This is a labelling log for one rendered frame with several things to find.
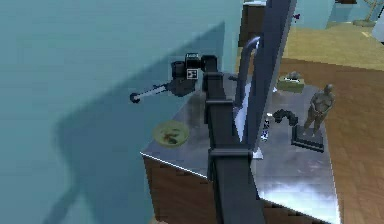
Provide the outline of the blue white small remote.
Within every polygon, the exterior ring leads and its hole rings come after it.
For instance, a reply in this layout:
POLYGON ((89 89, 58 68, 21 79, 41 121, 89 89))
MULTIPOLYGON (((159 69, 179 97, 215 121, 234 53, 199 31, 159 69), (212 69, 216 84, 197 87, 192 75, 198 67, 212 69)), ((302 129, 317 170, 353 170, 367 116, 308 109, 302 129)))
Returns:
POLYGON ((264 125, 263 125, 263 129, 262 129, 262 133, 261 133, 261 140, 262 141, 267 141, 268 140, 268 137, 269 137, 269 126, 270 126, 269 119, 265 119, 264 125))

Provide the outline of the silver top wooden cabinet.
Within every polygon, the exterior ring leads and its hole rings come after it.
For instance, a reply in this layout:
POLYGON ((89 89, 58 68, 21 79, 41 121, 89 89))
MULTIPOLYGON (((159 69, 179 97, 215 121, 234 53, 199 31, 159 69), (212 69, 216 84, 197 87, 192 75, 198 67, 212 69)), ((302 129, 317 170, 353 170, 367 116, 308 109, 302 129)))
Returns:
MULTIPOLYGON (((151 142, 141 153, 155 217, 167 224, 216 224, 212 184, 206 179, 209 149, 205 94, 196 91, 174 116, 189 127, 177 148, 151 142)), ((251 165, 266 224, 340 224, 330 154, 291 144, 291 127, 269 121, 263 158, 251 165)))

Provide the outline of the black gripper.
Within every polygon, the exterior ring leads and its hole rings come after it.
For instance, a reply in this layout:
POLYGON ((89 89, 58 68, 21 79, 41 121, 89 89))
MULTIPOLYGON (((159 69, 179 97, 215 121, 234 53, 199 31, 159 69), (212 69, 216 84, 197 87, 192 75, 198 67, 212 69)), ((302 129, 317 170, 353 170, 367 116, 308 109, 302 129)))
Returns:
POLYGON ((152 89, 142 93, 131 93, 132 103, 139 103, 144 97, 156 95, 161 92, 170 91, 173 95, 184 97, 195 91, 197 81, 187 78, 187 69, 184 61, 175 61, 171 63, 172 80, 166 85, 154 85, 152 89))

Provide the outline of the dark brown cupboard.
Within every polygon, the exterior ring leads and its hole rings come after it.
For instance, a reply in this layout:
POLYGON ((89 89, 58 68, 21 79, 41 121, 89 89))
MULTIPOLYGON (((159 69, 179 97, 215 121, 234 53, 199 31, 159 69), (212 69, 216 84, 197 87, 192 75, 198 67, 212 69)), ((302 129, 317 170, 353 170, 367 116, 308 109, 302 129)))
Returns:
POLYGON ((252 1, 243 4, 239 47, 243 47, 250 39, 261 33, 265 7, 265 1, 252 1))

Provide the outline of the beige bowl with rooster painting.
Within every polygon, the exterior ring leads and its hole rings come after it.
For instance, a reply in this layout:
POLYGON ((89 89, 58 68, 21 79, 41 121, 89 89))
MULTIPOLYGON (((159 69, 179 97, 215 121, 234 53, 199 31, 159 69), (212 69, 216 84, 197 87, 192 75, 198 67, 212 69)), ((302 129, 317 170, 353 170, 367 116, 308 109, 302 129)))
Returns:
POLYGON ((169 120, 157 125, 152 132, 153 139, 166 148, 183 145, 189 138, 189 128, 180 121, 169 120))

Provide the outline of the brown figure statue black base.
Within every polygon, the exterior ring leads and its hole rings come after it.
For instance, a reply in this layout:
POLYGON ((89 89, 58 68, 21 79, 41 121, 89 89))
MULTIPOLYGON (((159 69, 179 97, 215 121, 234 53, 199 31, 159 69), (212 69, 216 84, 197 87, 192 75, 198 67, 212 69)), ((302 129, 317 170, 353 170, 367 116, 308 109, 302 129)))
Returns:
POLYGON ((335 95, 332 84, 327 84, 323 90, 316 92, 310 100, 304 124, 292 128, 291 144, 323 153, 325 146, 320 127, 334 103, 335 95))

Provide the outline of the white furniture piece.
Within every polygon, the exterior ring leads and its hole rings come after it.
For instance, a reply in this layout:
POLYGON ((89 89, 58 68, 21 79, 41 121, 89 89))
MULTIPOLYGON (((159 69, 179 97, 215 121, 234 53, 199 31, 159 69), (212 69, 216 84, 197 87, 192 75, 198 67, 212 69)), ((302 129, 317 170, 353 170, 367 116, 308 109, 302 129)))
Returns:
POLYGON ((384 12, 379 14, 375 26, 372 29, 372 36, 379 42, 384 42, 384 12))

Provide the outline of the black curved object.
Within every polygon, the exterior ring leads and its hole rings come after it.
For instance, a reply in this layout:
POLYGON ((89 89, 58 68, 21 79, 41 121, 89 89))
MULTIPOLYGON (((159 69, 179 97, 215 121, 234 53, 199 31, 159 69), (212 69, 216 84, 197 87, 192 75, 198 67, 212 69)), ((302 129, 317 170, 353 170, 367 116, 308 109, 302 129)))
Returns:
POLYGON ((273 118, 276 123, 281 123, 284 118, 287 118, 290 126, 296 126, 298 124, 298 117, 293 112, 284 109, 274 112, 273 118))

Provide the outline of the green box with grey lump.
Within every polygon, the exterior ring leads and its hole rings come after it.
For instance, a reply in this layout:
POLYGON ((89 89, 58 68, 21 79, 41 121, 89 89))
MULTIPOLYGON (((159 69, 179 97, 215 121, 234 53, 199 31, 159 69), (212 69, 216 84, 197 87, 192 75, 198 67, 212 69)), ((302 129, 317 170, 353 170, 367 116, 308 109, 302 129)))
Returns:
POLYGON ((305 81, 297 71, 288 73, 278 78, 276 88, 281 91, 301 93, 304 89, 305 81))

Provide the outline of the beige stand with branches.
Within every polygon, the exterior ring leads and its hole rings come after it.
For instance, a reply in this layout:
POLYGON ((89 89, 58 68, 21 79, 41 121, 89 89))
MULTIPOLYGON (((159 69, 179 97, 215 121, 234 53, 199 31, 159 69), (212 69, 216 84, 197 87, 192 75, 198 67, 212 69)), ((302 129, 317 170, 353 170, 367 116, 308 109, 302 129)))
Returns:
POLYGON ((378 6, 384 5, 384 0, 363 0, 363 1, 368 5, 369 10, 363 19, 353 20, 352 24, 355 26, 361 26, 361 27, 373 27, 375 25, 375 22, 371 20, 372 14, 378 6))

